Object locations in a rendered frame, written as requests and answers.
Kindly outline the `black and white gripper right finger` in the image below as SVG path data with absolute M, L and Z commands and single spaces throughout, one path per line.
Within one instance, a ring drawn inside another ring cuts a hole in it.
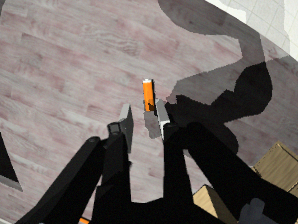
M 183 150 L 238 224 L 296 223 L 295 195 L 262 179 L 201 123 L 178 127 L 162 99 L 155 102 L 164 147 L 163 224 L 199 224 Z

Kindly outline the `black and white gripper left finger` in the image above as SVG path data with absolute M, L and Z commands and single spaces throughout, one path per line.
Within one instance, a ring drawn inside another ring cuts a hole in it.
M 124 224 L 123 202 L 131 202 L 133 128 L 130 103 L 123 104 L 118 122 L 107 125 L 108 138 L 87 139 L 36 206 L 15 224 L 78 224 L 101 176 L 91 224 Z

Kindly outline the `small wooden chest of drawers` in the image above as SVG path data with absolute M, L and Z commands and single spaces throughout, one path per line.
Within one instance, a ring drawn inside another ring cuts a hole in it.
M 291 151 L 288 147 L 286 147 L 283 143 L 281 143 L 279 140 L 270 148 L 270 150 L 251 168 L 254 169 L 270 152 L 271 150 L 276 146 L 279 145 L 283 150 L 285 150 L 289 155 L 291 154 L 292 157 L 294 157 L 294 159 L 296 159 L 296 161 L 298 162 L 298 156 Z M 298 185 L 293 188 L 290 193 L 294 193 L 296 190 L 298 189 Z

